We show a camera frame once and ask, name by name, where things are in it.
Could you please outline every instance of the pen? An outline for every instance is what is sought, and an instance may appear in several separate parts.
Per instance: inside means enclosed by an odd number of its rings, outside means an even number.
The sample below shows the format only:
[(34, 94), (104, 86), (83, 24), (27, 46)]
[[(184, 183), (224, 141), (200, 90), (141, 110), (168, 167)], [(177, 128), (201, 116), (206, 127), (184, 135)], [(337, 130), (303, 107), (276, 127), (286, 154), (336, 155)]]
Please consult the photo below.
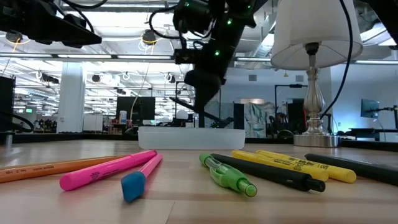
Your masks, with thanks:
[(282, 184), (286, 187), (291, 187), (304, 192), (308, 192), (309, 190), (324, 192), (326, 189), (323, 181), (313, 179), (310, 174), (267, 166), (257, 162), (244, 161), (219, 154), (212, 154), (212, 156), (216, 160), (235, 167), (242, 172)]
[(317, 154), (307, 154), (305, 157), (310, 161), (344, 167), (353, 170), (362, 177), (398, 186), (398, 169), (395, 167)]
[(63, 190), (74, 190), (126, 169), (141, 165), (152, 159), (156, 154), (156, 151), (138, 152), (121, 159), (73, 171), (61, 177), (60, 186)]
[(349, 169), (326, 165), (326, 164), (321, 164), (321, 163), (317, 163), (317, 162), (310, 162), (305, 159), (298, 159), (298, 158), (290, 157), (288, 155), (279, 154), (276, 152), (267, 152), (267, 151), (263, 151), (263, 150), (257, 150), (256, 153), (263, 155), (263, 156), (267, 156), (267, 157), (287, 159), (289, 161), (304, 164), (306, 166), (312, 166), (312, 167), (325, 169), (326, 171), (328, 171), (330, 178), (335, 179), (335, 180), (340, 180), (340, 181), (343, 181), (346, 183), (353, 183), (356, 180), (355, 172), (352, 170), (349, 170)]
[(284, 168), (284, 169), (303, 172), (306, 174), (310, 174), (312, 176), (312, 178), (317, 179), (317, 180), (327, 181), (329, 178), (328, 172), (324, 169), (319, 169), (319, 168), (312, 167), (312, 166), (305, 166), (303, 164), (298, 164), (298, 163), (288, 161), (285, 159), (275, 159), (275, 158), (270, 158), (270, 157), (262, 156), (259, 154), (244, 152), (244, 151), (239, 151), (239, 150), (233, 150), (232, 156), (234, 158), (243, 159), (245, 161), (258, 162), (258, 163), (269, 165), (269, 166), (280, 167), (280, 168)]
[(237, 192), (254, 197), (257, 188), (248, 181), (248, 178), (239, 170), (222, 164), (209, 154), (200, 154), (200, 162), (210, 170), (211, 178), (220, 186), (231, 188)]
[(163, 155), (158, 154), (143, 165), (138, 171), (124, 176), (121, 179), (123, 199), (131, 203), (145, 192), (145, 183), (155, 167), (162, 161)]
[(126, 155), (2, 167), (0, 169), (0, 183), (71, 172), (115, 159), (120, 159), (124, 156)]

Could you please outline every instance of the blue cap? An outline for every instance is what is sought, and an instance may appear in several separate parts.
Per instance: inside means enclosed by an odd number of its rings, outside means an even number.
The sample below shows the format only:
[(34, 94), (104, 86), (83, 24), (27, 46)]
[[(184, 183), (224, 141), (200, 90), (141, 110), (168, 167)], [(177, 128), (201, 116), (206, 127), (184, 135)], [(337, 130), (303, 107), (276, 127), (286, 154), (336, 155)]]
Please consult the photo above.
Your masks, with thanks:
[(136, 171), (121, 179), (124, 201), (131, 203), (134, 199), (140, 197), (145, 191), (145, 175)]

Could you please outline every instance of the wooden table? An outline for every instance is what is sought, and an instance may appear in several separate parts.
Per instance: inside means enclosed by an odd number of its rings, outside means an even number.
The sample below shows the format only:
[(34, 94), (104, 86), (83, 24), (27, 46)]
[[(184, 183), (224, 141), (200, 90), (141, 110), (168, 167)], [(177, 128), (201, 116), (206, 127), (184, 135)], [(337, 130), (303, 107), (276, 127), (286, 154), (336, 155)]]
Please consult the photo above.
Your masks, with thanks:
[[(246, 151), (301, 157), (320, 153), (398, 166), (398, 153), (361, 149), (319, 149), (291, 145), (247, 144)], [(62, 141), (0, 147), (0, 166), (128, 154), (134, 141)], [(123, 202), (120, 179), (129, 170), (72, 192), (58, 185), (59, 175), (0, 184), (1, 224), (110, 223), (397, 223), (398, 187), (359, 177), (354, 184), (329, 180), (326, 191), (298, 190), (249, 176), (258, 195), (247, 198), (217, 186), (199, 154), (167, 150), (149, 178), (146, 194)], [(230, 155), (229, 151), (214, 151)]]

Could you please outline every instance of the green mechanical pencil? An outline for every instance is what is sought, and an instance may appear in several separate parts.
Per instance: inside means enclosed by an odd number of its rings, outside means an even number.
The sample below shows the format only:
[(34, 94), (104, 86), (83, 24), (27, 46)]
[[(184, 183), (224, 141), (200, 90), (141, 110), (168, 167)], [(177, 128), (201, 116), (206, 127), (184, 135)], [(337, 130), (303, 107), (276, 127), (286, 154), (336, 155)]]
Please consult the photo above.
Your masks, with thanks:
[(200, 154), (200, 162), (210, 170), (211, 178), (220, 186), (242, 192), (249, 197), (257, 194), (257, 188), (239, 170), (227, 164), (222, 164), (209, 154)]

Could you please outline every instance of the table lamp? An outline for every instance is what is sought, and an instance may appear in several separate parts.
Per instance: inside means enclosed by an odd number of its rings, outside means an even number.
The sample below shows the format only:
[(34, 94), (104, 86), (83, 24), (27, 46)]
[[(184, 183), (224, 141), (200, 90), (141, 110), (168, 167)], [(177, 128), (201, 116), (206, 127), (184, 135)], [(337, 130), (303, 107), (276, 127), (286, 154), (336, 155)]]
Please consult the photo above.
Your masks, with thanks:
[[(353, 0), (342, 0), (351, 19), (352, 57), (363, 45)], [(310, 119), (308, 129), (294, 136), (296, 146), (337, 147), (339, 138), (322, 128), (320, 112), (325, 100), (318, 84), (320, 68), (347, 61), (350, 37), (348, 20), (339, 0), (281, 0), (278, 5), (271, 64), (285, 70), (306, 70), (308, 90), (304, 107)]]

